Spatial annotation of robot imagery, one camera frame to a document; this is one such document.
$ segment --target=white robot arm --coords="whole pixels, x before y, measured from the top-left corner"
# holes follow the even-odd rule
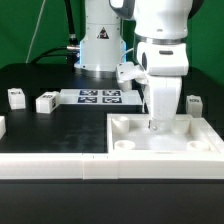
[[[146,85],[144,96],[152,130],[161,130],[176,114],[181,76],[187,75],[189,68],[183,41],[188,34],[187,20],[192,8],[200,8],[202,2],[110,0],[110,6],[120,17],[136,21],[134,60],[138,65],[119,64],[117,79],[123,91],[131,89],[132,79]]]

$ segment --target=white box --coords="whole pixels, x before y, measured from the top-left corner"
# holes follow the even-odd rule
[[[186,101],[186,113],[190,114],[194,118],[200,118],[202,116],[203,104],[200,96],[187,96]]]
[[[37,113],[50,114],[60,104],[59,92],[46,92],[36,99]]]
[[[6,128],[5,128],[5,117],[0,116],[0,139],[5,134]]]
[[[26,108],[25,95],[22,89],[8,89],[8,98],[12,110]]]

